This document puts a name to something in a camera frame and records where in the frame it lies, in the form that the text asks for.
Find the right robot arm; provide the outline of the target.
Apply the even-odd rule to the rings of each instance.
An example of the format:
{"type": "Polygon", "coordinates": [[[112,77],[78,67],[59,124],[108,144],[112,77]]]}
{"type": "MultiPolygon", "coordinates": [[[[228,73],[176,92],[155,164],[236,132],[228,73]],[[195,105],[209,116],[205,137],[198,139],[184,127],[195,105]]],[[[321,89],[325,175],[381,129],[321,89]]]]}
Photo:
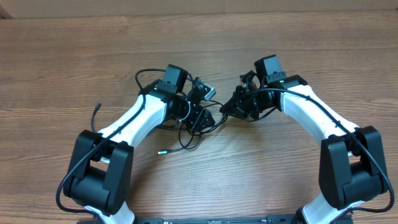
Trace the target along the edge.
{"type": "Polygon", "coordinates": [[[275,110],[292,117],[320,146],[320,193],[293,215],[269,215],[268,223],[352,223],[354,211],[384,213],[394,204],[382,139],[373,126],[344,119],[300,76],[287,76],[276,55],[241,75],[220,111],[249,122],[275,110]]]}

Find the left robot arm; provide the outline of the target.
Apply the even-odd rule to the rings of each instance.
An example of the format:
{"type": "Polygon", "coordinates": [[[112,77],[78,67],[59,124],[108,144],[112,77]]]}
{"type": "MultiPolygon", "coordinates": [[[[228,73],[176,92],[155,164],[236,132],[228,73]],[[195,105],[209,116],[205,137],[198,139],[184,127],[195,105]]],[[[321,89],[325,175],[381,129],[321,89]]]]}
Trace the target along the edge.
{"type": "Polygon", "coordinates": [[[140,86],[135,104],[113,124],[78,135],[55,195],[61,210],[88,213],[95,223],[134,223],[126,199],[135,148],[168,120],[198,132],[215,125],[211,113],[200,106],[215,95],[211,85],[175,65],[162,73],[163,78],[140,86]]]}

